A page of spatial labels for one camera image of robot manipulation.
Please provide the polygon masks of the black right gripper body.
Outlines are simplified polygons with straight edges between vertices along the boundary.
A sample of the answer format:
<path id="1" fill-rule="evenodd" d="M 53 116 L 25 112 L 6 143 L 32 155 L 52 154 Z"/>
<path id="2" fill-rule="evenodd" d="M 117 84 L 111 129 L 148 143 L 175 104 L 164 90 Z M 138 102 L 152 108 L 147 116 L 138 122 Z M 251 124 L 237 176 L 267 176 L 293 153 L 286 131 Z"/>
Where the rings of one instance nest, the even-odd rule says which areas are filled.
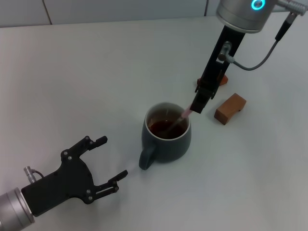
<path id="1" fill-rule="evenodd" d="M 223 30 L 216 42 L 214 50 L 200 79 L 199 93 L 216 93 L 219 87 L 218 81 L 222 79 L 221 75 L 224 75 L 229 67 L 229 63 L 227 61 L 223 61 L 222 63 L 217 61 L 223 45 L 226 42 L 229 42 L 231 44 L 229 55 L 234 56 L 244 36 L 245 33 L 235 31 L 227 26 L 223 27 Z"/>

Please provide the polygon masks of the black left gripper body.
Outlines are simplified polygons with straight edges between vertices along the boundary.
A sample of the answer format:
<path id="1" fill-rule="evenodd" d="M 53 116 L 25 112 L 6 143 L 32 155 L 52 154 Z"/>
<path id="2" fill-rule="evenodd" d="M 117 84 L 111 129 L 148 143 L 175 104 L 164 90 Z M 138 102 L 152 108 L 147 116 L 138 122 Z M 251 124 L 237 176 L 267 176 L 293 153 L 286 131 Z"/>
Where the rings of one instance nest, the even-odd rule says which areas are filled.
<path id="1" fill-rule="evenodd" d="M 21 189 L 33 216 L 38 217 L 70 198 L 85 204 L 94 201 L 94 183 L 90 170 L 79 156 L 62 156 L 53 173 Z"/>

